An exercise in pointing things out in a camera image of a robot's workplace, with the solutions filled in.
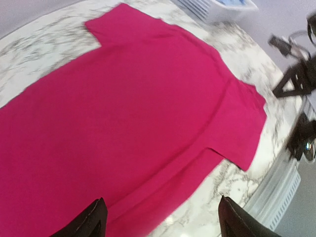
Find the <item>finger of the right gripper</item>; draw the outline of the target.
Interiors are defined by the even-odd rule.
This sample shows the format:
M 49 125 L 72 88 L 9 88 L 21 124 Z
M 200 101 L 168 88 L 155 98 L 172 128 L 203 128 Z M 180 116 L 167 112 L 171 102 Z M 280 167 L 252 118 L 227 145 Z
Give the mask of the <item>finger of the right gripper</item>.
M 311 94 L 316 88 L 316 65 L 299 62 L 284 73 L 283 78 L 273 89 L 276 98 Z

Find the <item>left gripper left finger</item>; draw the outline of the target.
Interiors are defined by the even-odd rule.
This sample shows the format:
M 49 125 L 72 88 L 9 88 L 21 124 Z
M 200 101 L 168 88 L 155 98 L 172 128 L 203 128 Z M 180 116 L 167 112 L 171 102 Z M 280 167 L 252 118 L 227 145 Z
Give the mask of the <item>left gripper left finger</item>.
M 54 233 L 53 237 L 104 237 L 107 216 L 104 199 L 96 199 L 68 225 Z

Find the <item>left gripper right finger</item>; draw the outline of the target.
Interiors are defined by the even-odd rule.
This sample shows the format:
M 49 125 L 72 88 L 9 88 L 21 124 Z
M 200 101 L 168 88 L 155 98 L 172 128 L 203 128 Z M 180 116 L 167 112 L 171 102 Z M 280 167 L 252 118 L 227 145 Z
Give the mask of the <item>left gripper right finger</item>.
M 264 227 L 230 197 L 222 196 L 218 207 L 222 237 L 278 237 Z

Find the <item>light blue shirt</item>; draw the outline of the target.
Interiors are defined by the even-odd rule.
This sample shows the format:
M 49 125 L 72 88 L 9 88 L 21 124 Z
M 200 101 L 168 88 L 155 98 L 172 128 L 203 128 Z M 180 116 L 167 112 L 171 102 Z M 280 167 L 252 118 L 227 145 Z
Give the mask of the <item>light blue shirt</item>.
M 245 0 L 217 0 L 220 4 L 225 6 L 237 7 L 246 5 Z

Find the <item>magenta t-shirt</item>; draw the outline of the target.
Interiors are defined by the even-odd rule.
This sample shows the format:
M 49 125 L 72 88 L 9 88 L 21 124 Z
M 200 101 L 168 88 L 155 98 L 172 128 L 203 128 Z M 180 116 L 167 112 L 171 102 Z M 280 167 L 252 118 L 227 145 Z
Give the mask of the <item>magenta t-shirt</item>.
M 85 26 L 99 48 L 0 110 L 3 237 L 48 237 L 99 198 L 106 237 L 144 237 L 255 156 L 266 101 L 215 48 L 125 3 Z

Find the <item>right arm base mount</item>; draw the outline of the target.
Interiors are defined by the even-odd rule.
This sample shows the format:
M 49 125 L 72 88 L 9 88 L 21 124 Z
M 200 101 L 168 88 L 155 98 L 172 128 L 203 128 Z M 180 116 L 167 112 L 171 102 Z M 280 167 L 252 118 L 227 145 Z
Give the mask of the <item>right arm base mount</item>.
M 305 113 L 298 117 L 290 135 L 287 148 L 291 157 L 300 161 L 304 157 L 313 163 L 316 159 L 316 120 L 309 120 Z

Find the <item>white plastic laundry basket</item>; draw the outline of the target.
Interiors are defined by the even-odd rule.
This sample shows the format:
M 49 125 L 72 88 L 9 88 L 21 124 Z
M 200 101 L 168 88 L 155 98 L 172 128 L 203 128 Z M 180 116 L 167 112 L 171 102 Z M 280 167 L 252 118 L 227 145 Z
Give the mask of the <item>white plastic laundry basket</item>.
M 218 0 L 180 0 L 203 23 L 238 22 L 245 16 L 257 12 L 257 5 L 251 0 L 239 0 L 239 4 L 223 4 Z

